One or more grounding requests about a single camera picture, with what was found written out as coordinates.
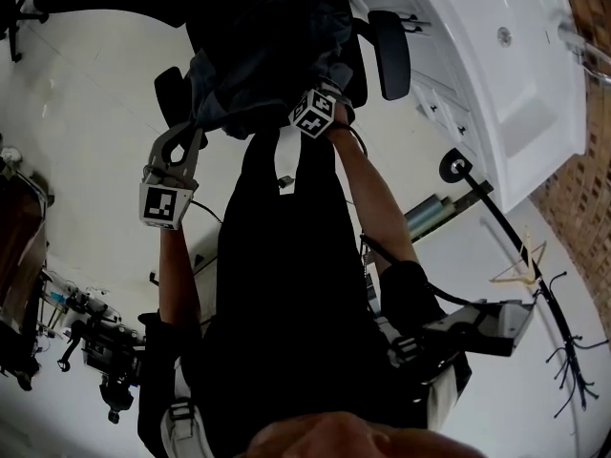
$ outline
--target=metal rod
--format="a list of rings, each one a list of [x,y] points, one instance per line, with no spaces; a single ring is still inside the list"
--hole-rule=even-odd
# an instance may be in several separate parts
[[[484,192],[484,190],[471,177],[471,175],[469,175],[469,172],[467,172],[467,170],[461,164],[458,164],[458,163],[455,164],[454,168],[460,175],[463,176],[465,181],[469,183],[469,186],[473,189],[473,191],[481,199],[481,201],[484,202],[484,205],[488,207],[488,210],[490,210],[492,215],[495,217],[496,221],[502,227],[503,231],[505,231],[505,234],[510,239],[512,244],[516,247],[517,252],[521,255],[524,262],[528,263],[529,255],[525,249],[522,249],[522,240],[519,238],[519,236],[517,235],[517,232],[514,230],[514,228],[509,223],[507,218],[503,215],[503,213],[500,210],[498,210],[498,207],[496,207],[495,203],[490,199],[490,197],[488,197],[486,192]],[[537,278],[537,283],[538,283],[539,290],[541,291],[541,295],[543,295],[543,298],[545,299],[548,306],[550,307],[550,310],[552,311],[552,315],[554,316],[554,319],[556,320],[556,324],[558,325],[560,335],[562,336],[562,342],[564,343],[564,349],[566,350],[566,358],[567,358],[569,365],[571,366],[571,370],[575,374],[576,385],[577,385],[577,388],[579,389],[579,396],[581,398],[581,408],[585,410],[587,408],[587,403],[585,400],[585,390],[584,390],[585,389],[585,380],[583,379],[583,376],[581,375],[581,368],[579,367],[577,353],[573,345],[573,337],[571,335],[571,329],[569,327],[568,322],[566,321],[566,318],[564,317],[564,314],[562,313],[562,309],[560,308],[560,305],[558,304],[556,297],[554,297],[554,294],[550,292],[549,288],[545,284],[545,281],[543,281],[541,272],[538,269],[538,266],[534,260],[532,260],[532,264],[533,264],[533,268],[535,269],[535,277]]]

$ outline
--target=person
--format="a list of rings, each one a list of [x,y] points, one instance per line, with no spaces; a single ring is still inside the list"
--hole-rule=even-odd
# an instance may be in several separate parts
[[[339,104],[325,136],[302,135],[295,192],[281,196],[279,131],[255,134],[219,235],[217,314],[200,336],[184,235],[161,231],[159,311],[147,323],[138,433],[166,456],[159,424],[174,401],[175,361],[214,456],[460,457],[477,451],[426,429],[426,406],[389,361],[368,306],[364,268],[335,173],[335,151],[374,253],[383,313],[404,336],[444,315],[389,187]]]

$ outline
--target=white tiled floor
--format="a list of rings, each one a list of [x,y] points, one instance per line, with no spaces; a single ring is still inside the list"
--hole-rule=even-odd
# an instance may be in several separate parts
[[[13,64],[8,43],[0,46],[0,132],[55,191],[50,265],[110,290],[111,303],[133,320],[157,301],[148,275],[157,268],[158,232],[137,218],[141,169],[155,136],[166,130],[153,80],[170,66],[186,72],[193,55],[186,31],[127,12],[84,11],[23,26],[19,49],[23,60]],[[451,145],[410,97],[381,97],[373,50],[367,43],[363,50],[369,103],[357,111],[356,127],[401,208],[407,212],[433,193],[464,193],[464,186],[446,185],[437,174]],[[209,139],[196,199],[222,216],[247,143],[221,132]],[[283,136],[279,176],[294,173],[298,143],[295,133]],[[191,245],[214,237],[217,228],[200,210],[186,216]]]

